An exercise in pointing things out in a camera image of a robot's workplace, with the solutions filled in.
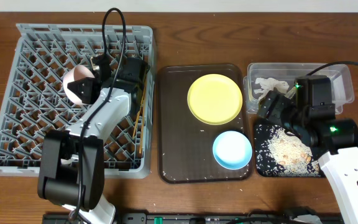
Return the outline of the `white napkin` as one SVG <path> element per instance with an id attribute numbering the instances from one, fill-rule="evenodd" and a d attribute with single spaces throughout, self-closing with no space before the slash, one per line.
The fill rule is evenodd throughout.
<path id="1" fill-rule="evenodd" d="M 260 94 L 258 100 L 261 100 L 266 96 L 269 91 L 274 89 L 280 93 L 286 93 L 289 89 L 289 84 L 286 81 L 276 80 L 274 78 L 256 78 L 255 84 L 260 85 L 259 89 L 255 89 L 255 94 Z"/>

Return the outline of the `light blue bowl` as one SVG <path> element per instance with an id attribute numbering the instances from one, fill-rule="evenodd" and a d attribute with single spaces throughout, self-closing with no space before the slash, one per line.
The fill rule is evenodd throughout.
<path id="1" fill-rule="evenodd" d="M 251 161 L 252 145 L 244 134 L 237 131 L 225 131 L 215 138 L 212 152 L 221 167 L 239 170 Z"/>

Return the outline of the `wooden chopstick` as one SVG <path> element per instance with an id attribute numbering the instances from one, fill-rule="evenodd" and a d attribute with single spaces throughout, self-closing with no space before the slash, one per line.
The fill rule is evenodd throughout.
<path id="1" fill-rule="evenodd" d="M 144 132 L 144 124 L 145 124 L 145 104 L 146 104 L 146 99 L 145 99 L 145 96 L 146 96 L 146 93 L 147 93 L 147 79 L 145 80 L 144 82 L 145 86 L 144 86 L 144 92 L 143 92 L 143 96 L 142 96 L 142 107 L 141 107 L 141 116 L 142 116 L 142 122 L 141 122 L 141 129 L 140 129 L 140 145 L 139 145 L 139 155 L 142 156 L 142 153 L 143 153 L 143 149 L 142 149 L 142 146 L 143 146 L 143 132 Z"/>
<path id="2" fill-rule="evenodd" d="M 132 139 L 135 139 L 135 136 L 137 133 L 137 127 L 138 127 L 138 123 L 139 123 L 140 114 L 141 114 L 142 108 L 144 106 L 144 101 L 145 101 L 145 91 L 143 92 L 140 108 L 139 108 L 139 111 L 137 112 L 136 120 L 134 123 L 134 131 L 132 133 Z"/>

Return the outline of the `pink bowl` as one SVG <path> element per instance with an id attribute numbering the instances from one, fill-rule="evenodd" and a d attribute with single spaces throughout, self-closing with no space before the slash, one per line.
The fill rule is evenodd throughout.
<path id="1" fill-rule="evenodd" d="M 68 99 L 76 105 L 86 105 L 80 97 L 79 91 L 75 90 L 80 86 L 80 80 L 94 78 L 93 73 L 84 65 L 76 65 L 63 76 L 63 90 Z"/>

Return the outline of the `white paper cup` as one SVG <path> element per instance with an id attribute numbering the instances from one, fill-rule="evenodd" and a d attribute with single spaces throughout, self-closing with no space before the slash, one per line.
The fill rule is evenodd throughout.
<path id="1" fill-rule="evenodd" d="M 62 163 L 62 165 L 70 165 L 73 162 L 77 162 L 78 159 L 76 157 L 71 157 L 69 159 L 60 159 L 60 162 Z"/>

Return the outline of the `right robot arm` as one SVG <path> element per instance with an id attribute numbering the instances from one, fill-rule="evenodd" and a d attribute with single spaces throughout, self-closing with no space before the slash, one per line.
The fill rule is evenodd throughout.
<path id="1" fill-rule="evenodd" d="M 358 127 L 352 119 L 336 119 L 327 76 L 298 77 L 293 89 L 294 96 L 270 90 L 259 101 L 257 114 L 310 147 L 344 222 L 358 223 Z"/>

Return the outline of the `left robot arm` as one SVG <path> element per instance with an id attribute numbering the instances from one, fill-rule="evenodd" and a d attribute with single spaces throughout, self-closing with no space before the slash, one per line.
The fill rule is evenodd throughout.
<path id="1" fill-rule="evenodd" d="M 64 130 L 46 133 L 37 193 L 69 209 L 70 219 L 114 222 L 116 209 L 103 195 L 104 143 L 126 116 L 139 112 L 149 68 L 129 57 L 115 75 L 107 56 L 99 55 L 91 58 L 90 68 L 77 65 L 64 75 L 69 100 L 89 109 Z"/>

